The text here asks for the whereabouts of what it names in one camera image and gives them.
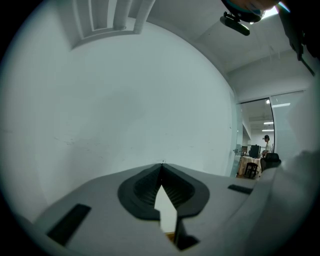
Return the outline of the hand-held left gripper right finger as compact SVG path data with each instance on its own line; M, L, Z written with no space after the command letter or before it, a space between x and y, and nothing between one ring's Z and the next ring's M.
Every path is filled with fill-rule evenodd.
M177 211L175 244L161 256L231 256L237 251L233 217L255 181L162 164L162 186Z

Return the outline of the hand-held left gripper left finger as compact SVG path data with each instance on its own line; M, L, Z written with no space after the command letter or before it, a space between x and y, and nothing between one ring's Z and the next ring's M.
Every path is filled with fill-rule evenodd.
M47 234L75 205L91 208L66 248L83 256L177 256L158 221L141 220L121 205L123 181L150 165L94 178L49 206L34 222Z

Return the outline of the dark wooden stool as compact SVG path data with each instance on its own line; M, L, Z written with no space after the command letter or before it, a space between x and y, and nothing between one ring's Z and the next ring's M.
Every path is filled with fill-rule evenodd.
M248 179L254 179L258 174L258 165L254 162L249 162L246 165L244 176Z

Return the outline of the table with beige cloth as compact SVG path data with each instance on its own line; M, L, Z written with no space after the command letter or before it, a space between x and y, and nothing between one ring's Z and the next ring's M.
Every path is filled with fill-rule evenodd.
M251 167L249 166L247 168L248 164L255 164L257 165L256 171L251 170ZM247 178L247 179L258 179L262 174L261 170L261 159L260 158L252 158L250 156L242 156L241 160L239 162L237 177L238 178Z

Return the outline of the black monitor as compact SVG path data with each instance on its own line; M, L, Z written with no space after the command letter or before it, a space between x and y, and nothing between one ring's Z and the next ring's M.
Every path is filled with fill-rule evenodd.
M249 150L249 156L251 158L259 158L261 147L259 145L251 145Z

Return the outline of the frosted glass door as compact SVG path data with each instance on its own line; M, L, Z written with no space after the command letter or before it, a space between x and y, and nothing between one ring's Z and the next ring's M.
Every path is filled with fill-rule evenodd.
M241 159L242 143L243 143L243 113L241 104L237 103L232 108L232 166L231 177L236 177ZM234 149L239 149L238 153L234 153Z

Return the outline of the black office chair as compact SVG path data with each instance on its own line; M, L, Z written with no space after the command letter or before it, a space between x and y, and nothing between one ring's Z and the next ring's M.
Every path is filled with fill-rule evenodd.
M282 161L277 153L267 153L265 157L260 159L261 172L278 167Z

